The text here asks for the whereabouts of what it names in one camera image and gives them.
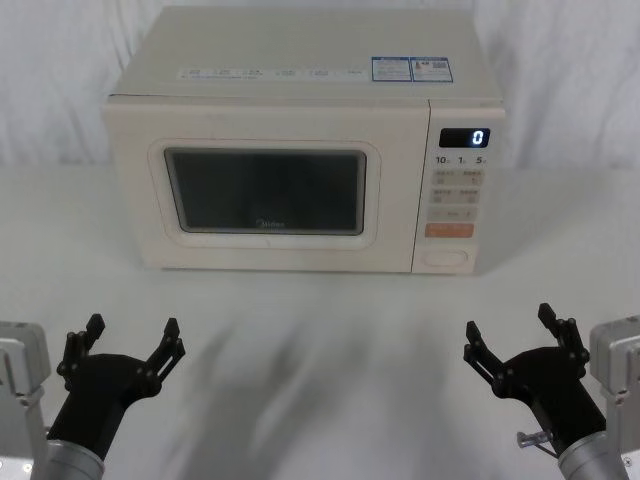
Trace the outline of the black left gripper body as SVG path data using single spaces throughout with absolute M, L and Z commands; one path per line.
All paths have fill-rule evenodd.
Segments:
M 144 361 L 119 354 L 89 355 L 80 362 L 49 440 L 79 445 L 105 459 L 126 410 L 153 396 L 137 396 L 135 377 Z

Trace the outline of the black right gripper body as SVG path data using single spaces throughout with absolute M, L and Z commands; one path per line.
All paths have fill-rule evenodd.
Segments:
M 491 388 L 503 399 L 524 403 L 542 431 L 551 435 L 555 451 L 606 429 L 604 415 L 586 391 L 589 353 L 582 348 L 542 347 L 503 362 L 491 362 Z

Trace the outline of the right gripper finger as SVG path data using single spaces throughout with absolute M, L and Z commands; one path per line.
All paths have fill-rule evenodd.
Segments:
M 561 356 L 576 374 L 577 379 L 586 375 L 585 365 L 590 360 L 590 353 L 584 346 L 574 318 L 558 318 L 548 303 L 538 307 L 538 319 L 557 341 Z
M 464 361 L 489 384 L 496 397 L 515 398 L 512 362 L 501 361 L 489 350 L 474 321 L 466 324 L 465 335 L 467 343 L 463 351 Z

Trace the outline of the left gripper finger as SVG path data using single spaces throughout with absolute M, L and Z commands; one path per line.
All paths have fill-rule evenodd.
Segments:
M 80 362 L 88 356 L 104 329 L 105 322 L 102 315 L 94 313 L 84 330 L 67 333 L 63 357 L 56 368 L 56 373 L 64 379 L 65 386 L 72 385 L 73 376 Z
M 157 395 L 161 391 L 163 381 L 185 354 L 178 321 L 176 318 L 169 318 L 158 347 L 136 371 L 136 395 Z

